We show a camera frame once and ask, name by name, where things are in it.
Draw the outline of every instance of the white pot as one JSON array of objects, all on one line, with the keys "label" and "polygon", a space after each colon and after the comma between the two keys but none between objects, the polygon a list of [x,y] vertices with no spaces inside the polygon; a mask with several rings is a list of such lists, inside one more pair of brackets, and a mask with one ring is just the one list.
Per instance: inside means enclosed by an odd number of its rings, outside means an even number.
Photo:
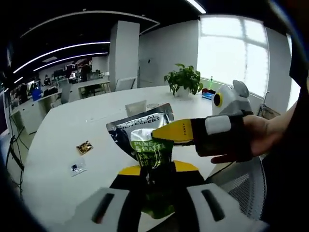
[{"label": "white pot", "polygon": [[184,89],[183,86],[179,88],[179,90],[175,93],[176,97],[187,98],[189,96],[190,89]]}]

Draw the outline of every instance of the green leaves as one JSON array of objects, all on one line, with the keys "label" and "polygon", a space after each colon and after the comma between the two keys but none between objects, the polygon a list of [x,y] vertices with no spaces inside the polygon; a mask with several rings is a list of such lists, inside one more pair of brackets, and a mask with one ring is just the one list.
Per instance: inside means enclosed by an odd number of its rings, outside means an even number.
[{"label": "green leaves", "polygon": [[203,88],[203,84],[200,83],[201,73],[195,71],[192,65],[185,67],[183,64],[175,64],[179,67],[179,71],[171,71],[168,75],[164,76],[164,81],[169,83],[169,88],[175,95],[175,92],[180,87],[184,89],[189,88],[192,94],[200,92]]}]

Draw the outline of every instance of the ceiling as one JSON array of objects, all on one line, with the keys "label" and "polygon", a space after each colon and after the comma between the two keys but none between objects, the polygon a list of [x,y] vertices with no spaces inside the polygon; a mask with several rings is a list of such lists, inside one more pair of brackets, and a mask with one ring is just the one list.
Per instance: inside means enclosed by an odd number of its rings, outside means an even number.
[{"label": "ceiling", "polygon": [[[286,31],[264,0],[197,1],[207,14],[246,16],[261,20],[265,26],[280,33],[284,34]],[[111,28],[118,20],[140,23],[140,32],[149,29],[144,32],[147,33],[174,23],[198,19],[200,13],[185,0],[131,0],[123,3],[118,1],[78,3],[72,0],[46,3],[29,0],[22,3],[11,1],[7,8],[1,9],[0,15],[2,31],[5,31],[6,39],[13,43],[12,68],[16,70],[37,56],[55,49],[75,44],[109,41]],[[15,79],[33,75],[33,70],[46,64],[42,61],[52,56],[63,59],[98,52],[109,52],[109,44],[79,46],[50,54],[19,70]]]}]

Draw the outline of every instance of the human hand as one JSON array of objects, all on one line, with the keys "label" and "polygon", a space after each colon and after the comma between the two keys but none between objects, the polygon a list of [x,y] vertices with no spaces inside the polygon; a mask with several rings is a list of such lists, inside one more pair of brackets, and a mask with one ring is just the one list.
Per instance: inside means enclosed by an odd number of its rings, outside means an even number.
[{"label": "human hand", "polygon": [[[276,130],[272,120],[267,120],[262,117],[248,115],[243,118],[245,128],[251,138],[250,146],[254,157],[264,154],[269,151],[275,143],[277,143],[282,136],[282,132]],[[237,161],[237,156],[235,153],[231,152],[229,154],[220,154],[211,159],[212,163],[225,163]]]}]

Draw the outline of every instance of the potted plant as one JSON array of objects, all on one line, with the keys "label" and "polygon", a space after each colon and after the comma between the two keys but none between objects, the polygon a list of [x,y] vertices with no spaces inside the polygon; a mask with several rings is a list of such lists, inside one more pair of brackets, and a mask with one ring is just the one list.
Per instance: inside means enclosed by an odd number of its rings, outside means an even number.
[{"label": "potted plant", "polygon": [[169,83],[170,91],[178,93],[178,96],[185,97],[189,93],[195,95],[203,88],[203,84],[200,82],[201,73],[195,71],[192,65],[185,67],[183,64],[175,64],[179,67],[179,71],[169,72],[164,76],[164,81]]}]

